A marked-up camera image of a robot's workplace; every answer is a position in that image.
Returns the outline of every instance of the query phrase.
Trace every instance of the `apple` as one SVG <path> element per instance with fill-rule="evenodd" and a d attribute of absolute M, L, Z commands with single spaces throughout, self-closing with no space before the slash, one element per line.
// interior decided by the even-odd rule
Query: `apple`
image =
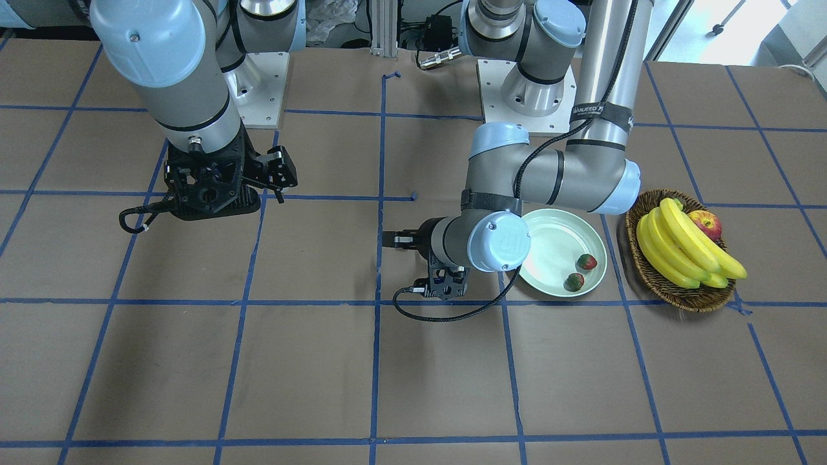
<path fill-rule="evenodd" d="M 713 241 L 721 239 L 721 222 L 714 214 L 705 210 L 689 212 L 689 218 Z"/>

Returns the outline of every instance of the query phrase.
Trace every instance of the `metal rod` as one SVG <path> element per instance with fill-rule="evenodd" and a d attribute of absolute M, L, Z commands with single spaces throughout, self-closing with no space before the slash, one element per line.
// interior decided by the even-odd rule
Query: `metal rod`
<path fill-rule="evenodd" d="M 694 3 L 695 0 L 680 0 L 677 5 L 675 5 L 675 9 L 672 10 L 672 14 L 669 15 L 669 19 L 667 19 L 660 34 L 657 35 L 657 39 L 655 39 L 655 42 L 652 44 L 652 48 L 650 48 L 646 54 L 646 61 L 658 60 L 661 57 L 661 54 L 669 45 L 677 28 L 681 26 L 683 19 Z"/>

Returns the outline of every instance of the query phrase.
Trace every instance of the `banana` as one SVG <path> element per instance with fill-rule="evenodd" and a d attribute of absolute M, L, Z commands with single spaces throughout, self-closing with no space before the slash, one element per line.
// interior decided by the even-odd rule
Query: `banana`
<path fill-rule="evenodd" d="M 689 234 L 694 238 L 694 242 L 699 243 L 703 246 L 712 257 L 715 258 L 715 261 L 718 262 L 720 266 L 720 273 L 728 278 L 734 280 L 742 280 L 747 277 L 747 270 L 741 265 L 741 263 L 735 260 L 730 254 L 724 252 L 724 249 L 718 247 L 718 244 L 712 242 L 712 239 L 709 239 L 706 234 L 704 234 L 695 224 L 686 216 L 685 213 L 680 212 L 677 210 L 677 206 L 674 202 L 669 202 L 669 204 L 673 208 L 673 212 L 676 214 L 678 220 L 681 222 L 681 225 L 686 226 L 686 230 L 688 230 Z M 709 268 L 704 267 L 708 271 L 712 272 L 719 272 L 718 270 L 711 270 Z"/>
<path fill-rule="evenodd" d="M 675 242 L 681 246 L 683 252 L 704 270 L 710 273 L 719 272 L 721 267 L 718 260 L 712 254 L 712 251 L 700 240 L 698 234 L 703 236 L 707 241 L 710 241 L 710 239 L 698 229 L 685 213 L 678 209 L 675 201 L 669 198 L 662 199 L 661 213 L 663 222 L 667 225 L 668 232 L 672 235 L 672 238 L 675 239 Z"/>
<path fill-rule="evenodd" d="M 686 254 L 678 248 L 669 233 L 663 230 L 663 219 L 660 207 L 655 207 L 647 214 L 649 243 L 655 251 L 663 256 L 682 275 L 693 280 L 704 282 L 711 279 L 712 274 L 697 266 Z"/>
<path fill-rule="evenodd" d="M 718 289 L 723 289 L 729 285 L 729 281 L 727 281 L 726 277 L 720 273 L 710 273 L 710 278 L 708 280 L 703 280 L 700 283 L 709 287 L 717 287 Z"/>
<path fill-rule="evenodd" d="M 663 275 L 666 279 L 678 285 L 684 289 L 697 289 L 700 287 L 700 281 L 693 280 L 692 278 L 686 277 L 682 275 L 678 270 L 676 270 L 672 265 L 670 265 L 666 260 L 663 259 L 662 256 L 658 255 L 653 245 L 649 242 L 649 238 L 651 235 L 649 234 L 647 225 L 647 215 L 643 216 L 643 218 L 638 221 L 638 228 L 637 228 L 637 236 L 638 236 L 638 244 L 640 245 L 640 250 L 643 252 L 643 255 L 649 261 L 649 263 L 657 270 L 658 273 Z"/>

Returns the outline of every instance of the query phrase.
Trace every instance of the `black strap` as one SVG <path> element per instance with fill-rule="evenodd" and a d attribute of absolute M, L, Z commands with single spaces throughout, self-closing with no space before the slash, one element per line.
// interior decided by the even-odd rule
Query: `black strap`
<path fill-rule="evenodd" d="M 621 107 L 611 102 L 580 103 L 571 109 L 569 122 L 587 118 L 600 118 L 613 123 L 623 129 L 627 134 L 634 126 L 634 115 L 632 108 Z"/>
<path fill-rule="evenodd" d="M 489 194 L 487 192 L 462 191 L 460 209 L 490 210 L 492 212 L 511 212 L 523 216 L 523 201 L 507 195 Z"/>

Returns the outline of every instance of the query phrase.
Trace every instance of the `plate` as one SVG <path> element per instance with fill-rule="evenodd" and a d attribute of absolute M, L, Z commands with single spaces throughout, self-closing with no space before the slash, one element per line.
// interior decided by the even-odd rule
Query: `plate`
<path fill-rule="evenodd" d="M 606 274 L 606 246 L 595 229 L 573 213 L 539 209 L 523 216 L 531 234 L 531 249 L 519 275 L 534 289 L 556 297 L 576 297 L 597 287 Z M 589 271 L 577 268 L 584 253 L 597 260 Z M 571 292 L 563 282 L 571 273 L 580 273 L 585 284 Z"/>

